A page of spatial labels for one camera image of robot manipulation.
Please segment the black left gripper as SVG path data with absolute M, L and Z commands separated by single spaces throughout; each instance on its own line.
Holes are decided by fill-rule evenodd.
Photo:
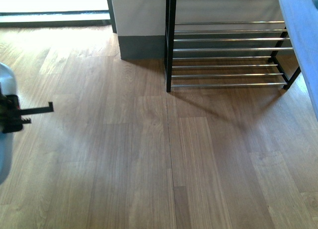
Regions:
M 54 111 L 53 102 L 48 102 L 48 106 L 20 109 L 17 95 L 0 96 L 0 132 L 3 134 L 19 132 L 24 124 L 31 124 L 30 118 L 22 118 L 22 115 L 34 115 L 50 113 Z

